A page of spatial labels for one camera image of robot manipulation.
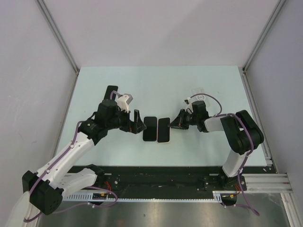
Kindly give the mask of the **clear magsafe phone case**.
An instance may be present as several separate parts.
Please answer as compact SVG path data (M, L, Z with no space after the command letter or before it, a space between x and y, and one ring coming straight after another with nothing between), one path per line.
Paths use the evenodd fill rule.
M204 101L207 107L211 107L212 98L205 96L205 90L202 87L193 88L192 95L198 94L194 96L191 101Z

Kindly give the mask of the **small black phone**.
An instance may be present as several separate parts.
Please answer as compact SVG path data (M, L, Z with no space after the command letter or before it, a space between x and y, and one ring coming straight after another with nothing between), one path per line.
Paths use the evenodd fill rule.
M115 100L118 92L118 86L109 85L106 89L104 99Z

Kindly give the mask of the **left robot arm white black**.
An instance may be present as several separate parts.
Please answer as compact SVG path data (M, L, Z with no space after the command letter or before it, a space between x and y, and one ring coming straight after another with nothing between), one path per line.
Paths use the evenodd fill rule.
M29 192L29 202L41 213L54 213L65 196L80 189L91 186L99 189L104 185L104 176L92 165L74 177L64 176L84 154L107 136L109 130L138 134L146 129L139 110L134 111L134 120L130 120L129 104L132 99L130 94L120 95L116 101L104 99L91 117L77 123L72 140L62 151L36 172L24 173L23 191Z

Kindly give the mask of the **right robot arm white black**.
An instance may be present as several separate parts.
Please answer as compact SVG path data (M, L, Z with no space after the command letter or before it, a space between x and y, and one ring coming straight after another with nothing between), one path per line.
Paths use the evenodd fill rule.
M235 185L235 177L240 175L249 155L264 142L264 134L251 115L242 110L237 113L209 116L204 101L186 101L177 117L168 125L170 128L187 130L196 126L199 132L223 131L231 148L222 166L219 186L229 190Z

